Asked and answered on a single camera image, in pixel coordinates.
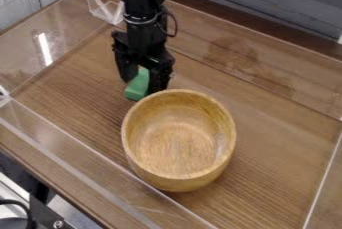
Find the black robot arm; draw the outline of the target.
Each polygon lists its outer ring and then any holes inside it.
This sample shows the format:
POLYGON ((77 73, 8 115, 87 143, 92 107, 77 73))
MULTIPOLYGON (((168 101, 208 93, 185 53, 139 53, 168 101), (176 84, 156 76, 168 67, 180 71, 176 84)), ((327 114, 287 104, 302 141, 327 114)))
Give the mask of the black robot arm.
POLYGON ((121 80, 129 83, 139 75, 139 68, 148 72, 145 95, 163 91, 171 79, 175 59, 165 48, 168 18, 175 17, 164 6, 165 0, 121 0, 125 31, 113 31, 112 51, 121 80))

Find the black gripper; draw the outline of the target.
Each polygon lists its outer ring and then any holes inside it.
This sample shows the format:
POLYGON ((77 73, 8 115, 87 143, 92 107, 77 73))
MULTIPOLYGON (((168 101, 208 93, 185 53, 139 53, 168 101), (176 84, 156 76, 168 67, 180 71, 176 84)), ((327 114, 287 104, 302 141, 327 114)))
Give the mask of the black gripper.
POLYGON ((120 78, 129 82, 137 75, 137 67, 149 70, 148 93, 164 90, 172 73, 175 59, 165 48, 168 15, 152 17, 124 15, 125 31, 113 31, 113 54, 120 78))

